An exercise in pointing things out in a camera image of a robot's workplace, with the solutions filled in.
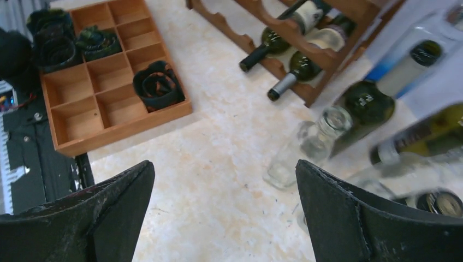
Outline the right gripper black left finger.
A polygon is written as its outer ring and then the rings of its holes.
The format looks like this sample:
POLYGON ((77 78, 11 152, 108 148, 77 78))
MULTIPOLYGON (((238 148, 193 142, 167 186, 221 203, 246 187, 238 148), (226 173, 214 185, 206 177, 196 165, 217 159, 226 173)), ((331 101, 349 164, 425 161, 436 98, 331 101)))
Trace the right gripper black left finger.
POLYGON ((131 261, 155 167, 144 160, 94 186, 1 215, 1 261, 131 261))

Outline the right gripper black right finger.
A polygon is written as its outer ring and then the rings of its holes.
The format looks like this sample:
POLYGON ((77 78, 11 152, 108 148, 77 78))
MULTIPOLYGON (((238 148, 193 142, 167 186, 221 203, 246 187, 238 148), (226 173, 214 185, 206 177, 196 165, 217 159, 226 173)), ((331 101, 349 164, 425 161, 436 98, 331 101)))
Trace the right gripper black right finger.
POLYGON ((462 218, 382 198, 306 160, 295 174, 317 261, 462 261, 462 218))

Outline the clear square glass bottle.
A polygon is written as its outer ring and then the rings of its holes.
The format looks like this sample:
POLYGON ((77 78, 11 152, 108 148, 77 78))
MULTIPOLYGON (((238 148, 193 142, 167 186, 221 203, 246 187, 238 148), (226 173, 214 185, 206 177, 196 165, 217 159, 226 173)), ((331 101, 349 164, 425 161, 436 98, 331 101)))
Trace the clear square glass bottle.
POLYGON ((349 112, 341 106, 326 108, 316 121, 303 121, 273 157, 263 180, 285 190, 296 183, 295 168, 299 160, 321 165, 329 158, 334 143, 353 125, 349 112))

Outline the green wine bottle dark label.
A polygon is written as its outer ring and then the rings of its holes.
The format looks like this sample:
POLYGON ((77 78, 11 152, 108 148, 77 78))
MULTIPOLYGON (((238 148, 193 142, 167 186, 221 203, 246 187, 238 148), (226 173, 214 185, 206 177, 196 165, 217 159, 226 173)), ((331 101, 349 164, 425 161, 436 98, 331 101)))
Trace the green wine bottle dark label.
MULTIPOLYGON (((338 52, 345 46, 356 26, 355 22, 340 14, 325 27, 311 34, 307 42, 319 49, 332 49, 338 52)), ((267 97, 274 102, 296 82, 313 80, 321 71, 321 67, 297 51, 290 58, 288 74, 268 90, 267 97)))

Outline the green wine bottle white label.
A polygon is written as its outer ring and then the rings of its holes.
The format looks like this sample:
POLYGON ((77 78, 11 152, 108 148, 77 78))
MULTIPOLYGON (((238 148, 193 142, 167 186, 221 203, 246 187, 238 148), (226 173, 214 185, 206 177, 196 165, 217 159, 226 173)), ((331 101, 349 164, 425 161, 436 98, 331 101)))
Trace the green wine bottle white label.
MULTIPOLYGON (((296 22, 299 33, 306 35, 331 9, 332 6, 324 1, 296 1, 277 18, 296 22)), ((290 43, 266 27, 261 34, 261 44, 239 63, 239 67, 243 72, 248 72, 267 55, 279 55, 289 48, 290 43)))

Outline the clear liquor bottle black cap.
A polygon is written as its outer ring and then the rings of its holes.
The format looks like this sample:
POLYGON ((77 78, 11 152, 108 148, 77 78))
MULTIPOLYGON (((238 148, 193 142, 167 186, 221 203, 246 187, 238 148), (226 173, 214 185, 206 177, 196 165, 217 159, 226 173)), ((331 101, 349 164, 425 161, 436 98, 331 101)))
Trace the clear liquor bottle black cap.
POLYGON ((346 181, 379 197, 439 215, 462 218, 462 161, 430 158, 377 164, 346 181))

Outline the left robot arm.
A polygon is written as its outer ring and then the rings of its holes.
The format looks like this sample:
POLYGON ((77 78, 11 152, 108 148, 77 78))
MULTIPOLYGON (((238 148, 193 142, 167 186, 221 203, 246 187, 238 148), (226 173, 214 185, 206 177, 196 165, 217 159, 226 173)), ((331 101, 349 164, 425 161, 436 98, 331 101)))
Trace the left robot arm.
POLYGON ((1 29, 1 80, 23 94, 40 88, 39 71, 32 61, 31 42, 18 31, 1 29))

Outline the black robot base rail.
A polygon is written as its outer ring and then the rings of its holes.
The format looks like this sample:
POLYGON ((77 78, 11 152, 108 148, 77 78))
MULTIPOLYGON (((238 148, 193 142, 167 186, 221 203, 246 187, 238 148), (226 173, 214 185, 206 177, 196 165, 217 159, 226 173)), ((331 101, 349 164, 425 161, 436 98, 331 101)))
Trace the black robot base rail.
POLYGON ((55 151, 42 94, 28 100, 1 81, 1 214, 16 215, 94 185, 87 154, 55 151))

